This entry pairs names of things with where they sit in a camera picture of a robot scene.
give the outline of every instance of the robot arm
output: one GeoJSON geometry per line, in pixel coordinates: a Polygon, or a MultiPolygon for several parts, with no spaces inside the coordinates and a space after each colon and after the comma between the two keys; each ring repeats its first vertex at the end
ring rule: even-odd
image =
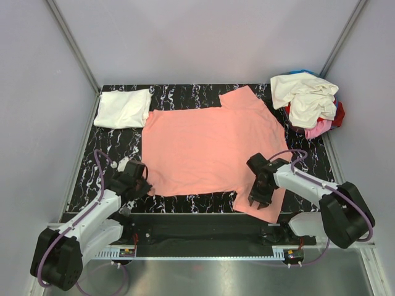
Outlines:
{"type": "Polygon", "coordinates": [[[142,178],[144,167],[143,163],[128,159],[123,165],[120,163],[101,200],[98,194],[69,222],[56,230],[45,229],[38,237],[30,274],[38,277],[39,264],[52,242],[71,228],[51,249],[41,272],[41,278],[47,283],[64,291],[71,289],[87,262],[125,233],[122,221],[117,221],[118,215],[114,213],[150,190],[151,186],[142,178]]]}
{"type": "Polygon", "coordinates": [[[293,170],[292,165],[281,158],[269,162],[262,154],[252,156],[247,165],[257,176],[249,195],[250,204],[257,201],[260,207],[267,206],[273,191],[282,187],[320,209],[320,213],[300,213],[289,221],[289,227],[297,236],[327,236],[338,247],[346,249],[369,230],[366,219],[372,227],[375,225],[360,192],[350,182],[342,185],[327,182],[301,170],[293,170]],[[344,195],[354,206],[335,191],[344,195]]]}

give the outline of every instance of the cable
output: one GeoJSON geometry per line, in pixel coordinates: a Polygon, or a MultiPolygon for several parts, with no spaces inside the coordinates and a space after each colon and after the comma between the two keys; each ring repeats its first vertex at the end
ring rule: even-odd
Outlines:
{"type": "MultiPolygon", "coordinates": [[[[111,294],[111,296],[118,296],[120,295],[123,287],[125,287],[125,284],[128,282],[128,271],[126,269],[126,267],[124,267],[121,264],[118,264],[119,267],[121,267],[122,271],[123,271],[123,280],[122,280],[122,285],[119,287],[118,290],[115,291],[115,293],[111,294]]],[[[82,295],[84,296],[91,296],[91,294],[86,293],[80,286],[80,284],[77,282],[75,284],[75,286],[77,287],[78,291],[81,292],[82,295]]]]}
{"type": "Polygon", "coordinates": [[[144,165],[146,167],[146,181],[148,180],[148,166],[144,165]]]}
{"type": "Polygon", "coordinates": [[[303,246],[304,246],[304,239],[303,239],[303,237],[301,237],[301,243],[299,244],[299,248],[297,248],[297,249],[302,250],[303,246]]]}
{"type": "Polygon", "coordinates": [[[135,234],[133,235],[133,240],[134,240],[134,242],[135,242],[135,251],[134,251],[134,253],[135,253],[135,255],[136,255],[136,252],[137,252],[137,242],[138,242],[138,234],[137,234],[137,233],[135,233],[135,234]]]}
{"type": "Polygon", "coordinates": [[[93,151],[93,155],[94,155],[94,159],[96,161],[96,165],[99,168],[99,177],[101,179],[101,192],[100,192],[100,196],[98,198],[98,200],[81,216],[79,217],[79,219],[77,219],[76,221],[73,222],[71,227],[68,227],[64,232],[60,233],[58,235],[58,237],[52,242],[52,244],[49,246],[49,248],[45,251],[43,258],[41,259],[39,265],[38,265],[38,271],[37,271],[37,280],[38,283],[41,287],[44,288],[48,288],[51,287],[52,285],[50,284],[46,284],[43,281],[43,277],[42,277],[42,273],[43,273],[43,267],[44,267],[44,263],[48,257],[48,255],[51,253],[51,251],[53,250],[53,248],[56,246],[56,244],[70,231],[72,230],[79,222],[81,222],[81,220],[83,218],[85,218],[90,212],[93,211],[94,208],[96,208],[96,206],[99,204],[99,202],[102,200],[103,196],[104,196],[104,175],[103,175],[103,170],[101,168],[100,165],[100,161],[99,161],[99,157],[98,157],[98,153],[100,153],[101,155],[103,155],[110,163],[112,163],[111,158],[105,154],[103,151],[100,151],[98,149],[95,149],[93,151]]]}
{"type": "Polygon", "coordinates": [[[86,279],[88,278],[88,276],[91,276],[92,274],[96,273],[97,271],[99,271],[99,270],[102,269],[103,267],[106,267],[106,266],[109,266],[109,265],[112,265],[112,262],[107,262],[107,263],[104,263],[104,264],[102,264],[102,265],[99,265],[99,266],[96,267],[94,270],[90,271],[85,277],[79,278],[79,279],[78,279],[78,282],[83,282],[84,280],[86,280],[86,279]]]}
{"type": "MultiPolygon", "coordinates": [[[[319,185],[319,186],[323,186],[324,188],[330,190],[331,192],[334,192],[335,194],[337,194],[338,196],[340,196],[343,200],[345,200],[350,206],[352,206],[352,207],[358,212],[358,214],[360,214],[360,215],[362,216],[362,218],[365,220],[365,222],[366,222],[366,224],[367,224],[367,226],[368,226],[368,231],[369,231],[369,232],[368,232],[368,236],[367,236],[365,239],[358,239],[357,241],[358,241],[358,242],[367,242],[367,241],[369,241],[369,240],[372,238],[372,236],[373,236],[373,226],[372,226],[372,224],[371,224],[369,218],[367,217],[367,215],[366,215],[366,214],[365,214],[365,213],[364,213],[364,212],[363,212],[363,211],[362,211],[362,210],[361,210],[351,199],[349,199],[348,197],[346,197],[343,193],[339,192],[337,189],[332,188],[332,187],[326,185],[325,183],[324,183],[324,185],[323,185],[320,181],[317,181],[317,180],[315,180],[315,179],[313,179],[313,178],[311,178],[311,177],[309,177],[309,176],[306,176],[306,175],[300,173],[300,172],[295,168],[295,164],[297,164],[298,162],[301,162],[302,160],[306,159],[306,157],[308,156],[308,154],[307,154],[306,151],[301,150],[301,149],[289,149],[289,150],[284,150],[284,151],[281,151],[281,152],[276,153],[275,155],[271,156],[271,157],[268,159],[268,161],[271,161],[271,160],[272,160],[273,158],[275,158],[276,156],[278,156],[278,155],[280,155],[280,154],[283,154],[283,153],[287,153],[287,152],[299,152],[299,153],[302,153],[302,154],[303,154],[302,157],[298,157],[296,160],[294,160],[293,162],[291,162],[291,171],[292,171],[294,174],[296,174],[296,175],[298,175],[298,176],[300,176],[300,177],[302,177],[302,178],[304,178],[304,179],[310,181],[311,183],[314,183],[314,184],[319,185]]],[[[324,249],[324,251],[321,253],[321,255],[318,256],[315,260],[313,260],[313,261],[311,261],[311,262],[304,263],[303,266],[311,266],[311,265],[314,265],[314,264],[316,264],[317,262],[319,262],[319,261],[326,255],[326,251],[329,249],[329,244],[330,244],[330,240],[328,239],[328,241],[326,242],[325,249],[324,249]]],[[[271,267],[287,267],[286,265],[271,265],[271,264],[266,264],[266,263],[261,263],[261,264],[262,264],[262,265],[266,265],[266,266],[271,266],[271,267]]],[[[299,265],[289,265],[289,267],[299,267],[299,265]]]]}
{"type": "Polygon", "coordinates": [[[339,192],[337,189],[332,188],[331,186],[328,186],[328,185],[326,185],[325,183],[324,183],[324,185],[323,185],[320,181],[317,181],[317,180],[315,180],[315,179],[313,179],[313,178],[311,178],[311,177],[309,177],[309,176],[306,176],[306,175],[300,173],[300,172],[295,168],[295,164],[297,164],[298,162],[301,162],[302,160],[306,159],[306,157],[307,157],[307,155],[308,155],[306,151],[301,150],[301,149],[284,150],[284,151],[281,151],[281,152],[279,152],[279,153],[273,155],[272,157],[269,158],[269,160],[273,159],[273,158],[276,157],[277,155],[280,155],[280,154],[283,154],[283,153],[287,153],[287,152],[300,152],[300,153],[304,154],[304,156],[298,157],[296,160],[294,160],[293,162],[291,162],[291,171],[292,171],[295,175],[298,175],[298,176],[300,176],[300,177],[302,177],[302,178],[304,178],[304,179],[310,181],[311,183],[314,183],[314,184],[319,185],[319,186],[323,186],[325,189],[328,189],[328,190],[334,192],[335,194],[337,194],[338,196],[340,196],[343,200],[345,200],[350,206],[352,206],[352,207],[358,212],[358,214],[360,214],[360,215],[362,216],[362,218],[365,220],[365,222],[366,222],[366,224],[367,224],[367,226],[368,226],[368,231],[369,231],[369,233],[368,233],[368,236],[367,236],[365,239],[358,239],[357,241],[358,241],[358,242],[367,242],[367,241],[369,241],[369,240],[372,238],[372,236],[373,236],[373,226],[372,226],[372,224],[371,224],[371,222],[370,222],[368,216],[364,213],[364,211],[362,211],[362,210],[361,210],[351,199],[349,199],[348,197],[346,197],[343,193],[339,192]]]}

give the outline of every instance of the shirt sleeve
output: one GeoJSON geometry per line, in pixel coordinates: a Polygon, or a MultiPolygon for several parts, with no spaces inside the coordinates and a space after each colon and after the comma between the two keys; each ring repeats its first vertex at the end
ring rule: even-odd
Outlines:
{"type": "Polygon", "coordinates": [[[265,103],[248,86],[221,94],[220,102],[223,108],[233,110],[261,109],[265,107],[265,103]]]}

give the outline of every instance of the pink t-shirt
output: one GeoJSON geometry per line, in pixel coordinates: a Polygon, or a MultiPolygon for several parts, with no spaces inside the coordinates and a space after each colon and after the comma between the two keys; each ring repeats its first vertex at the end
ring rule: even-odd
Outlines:
{"type": "MultiPolygon", "coordinates": [[[[143,162],[155,194],[172,196],[236,191],[233,209],[277,221],[284,189],[272,204],[250,207],[255,175],[246,162],[286,150],[284,128],[248,86],[220,96],[222,107],[150,112],[143,129],[143,162]]],[[[291,154],[281,156],[291,160],[291,154]]]]}

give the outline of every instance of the red cloth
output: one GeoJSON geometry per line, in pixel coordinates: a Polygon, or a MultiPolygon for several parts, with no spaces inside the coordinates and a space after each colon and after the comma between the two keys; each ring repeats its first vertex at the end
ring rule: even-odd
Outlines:
{"type": "Polygon", "coordinates": [[[336,116],[335,119],[332,121],[332,126],[339,127],[343,123],[343,118],[346,115],[343,104],[339,102],[338,104],[338,109],[336,110],[336,116]]]}
{"type": "MultiPolygon", "coordinates": [[[[288,106],[285,107],[285,112],[289,115],[290,111],[291,111],[291,104],[288,104],[288,106]]],[[[341,102],[338,102],[338,108],[336,110],[335,119],[332,121],[332,127],[341,126],[345,115],[346,115],[346,113],[344,111],[343,104],[341,102]]],[[[320,117],[320,118],[318,118],[317,122],[320,122],[323,120],[324,119],[320,117]]]]}

